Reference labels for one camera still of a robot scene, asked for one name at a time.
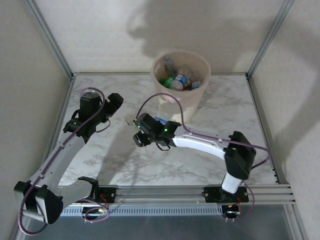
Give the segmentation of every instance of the white marble table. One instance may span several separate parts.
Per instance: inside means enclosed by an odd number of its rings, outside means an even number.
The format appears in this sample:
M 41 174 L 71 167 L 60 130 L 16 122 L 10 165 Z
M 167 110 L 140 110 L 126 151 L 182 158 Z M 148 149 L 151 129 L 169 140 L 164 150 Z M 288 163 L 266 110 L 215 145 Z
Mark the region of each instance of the white marble table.
M 75 156 L 60 186 L 72 184 L 81 176 L 98 179 L 100 185 L 208 185 L 222 182 L 226 166 L 223 160 L 213 155 L 188 148 L 163 152 L 154 144 L 142 148 L 135 145 L 133 135 L 137 130 L 126 120 L 155 93 L 148 75 L 77 76 L 63 126 L 79 108 L 79 94 L 87 87 L 102 90 L 106 97 L 119 93 L 124 102 L 110 119 L 111 126 L 94 134 Z M 154 99 L 142 112 L 152 112 L 156 108 L 157 99 Z M 212 133 L 240 131 L 252 144 L 265 145 L 245 76 L 212 76 L 196 115 L 187 125 Z M 266 156 L 263 151 L 257 152 L 255 163 Z M 246 182 L 275 184 L 272 163 L 269 161 L 252 170 Z

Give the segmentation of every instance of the beige wall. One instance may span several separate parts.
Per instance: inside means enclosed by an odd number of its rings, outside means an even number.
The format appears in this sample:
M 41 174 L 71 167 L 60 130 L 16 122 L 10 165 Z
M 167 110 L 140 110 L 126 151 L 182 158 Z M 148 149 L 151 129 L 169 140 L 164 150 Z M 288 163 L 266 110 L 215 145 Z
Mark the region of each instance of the beige wall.
M 0 238 L 16 222 L 14 186 L 41 163 L 68 86 L 22 0 L 0 0 Z
M 295 1 L 253 76 L 311 240 L 320 239 L 319 9 L 318 0 Z
M 247 72 L 283 0 L 36 0 L 74 72 L 148 72 L 167 49 Z

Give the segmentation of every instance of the plastic bin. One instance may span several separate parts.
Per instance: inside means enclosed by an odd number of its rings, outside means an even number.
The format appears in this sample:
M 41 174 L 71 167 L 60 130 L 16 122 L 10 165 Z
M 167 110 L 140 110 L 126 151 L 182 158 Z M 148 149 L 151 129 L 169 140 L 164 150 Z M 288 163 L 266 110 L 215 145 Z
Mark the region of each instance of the plastic bin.
M 167 78 L 164 67 L 164 57 L 170 56 L 176 67 L 185 65 L 191 73 L 198 74 L 201 79 L 199 88 L 192 91 L 175 91 L 165 88 L 158 81 Z M 157 93 L 167 93 L 176 97 L 181 103 L 183 110 L 183 119 L 188 122 L 196 113 L 201 97 L 209 83 L 211 76 L 211 67 L 207 60 L 197 53 L 184 50 L 175 50 L 163 54 L 153 62 L 150 77 L 154 83 L 155 91 Z M 178 104 L 169 96 L 160 95 L 158 97 L 158 115 L 156 117 L 164 120 L 171 120 L 181 123 L 181 114 Z

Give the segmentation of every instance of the marble surface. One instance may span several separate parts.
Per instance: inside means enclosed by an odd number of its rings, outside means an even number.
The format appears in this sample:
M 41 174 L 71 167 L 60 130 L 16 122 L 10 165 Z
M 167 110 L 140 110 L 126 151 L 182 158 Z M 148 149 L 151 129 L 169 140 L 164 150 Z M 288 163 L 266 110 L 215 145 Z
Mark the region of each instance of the marble surface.
M 64 118 L 64 124 L 79 108 L 80 92 L 95 87 L 106 97 L 119 93 L 124 102 L 110 119 L 110 127 L 94 134 L 75 156 L 63 175 L 60 186 L 87 176 L 100 185 L 208 185 L 220 184 L 226 174 L 225 162 L 211 154 L 189 148 L 160 151 L 154 144 L 137 147 L 133 135 L 137 130 L 127 124 L 141 104 L 155 93 L 148 75 L 77 76 Z M 153 114 L 157 99 L 142 112 Z M 265 146 L 255 108 L 244 76 L 212 76 L 197 113 L 188 126 L 211 133 L 242 132 L 252 143 Z M 266 153 L 257 151 L 255 163 Z M 275 184 L 272 163 L 251 171 L 248 184 Z

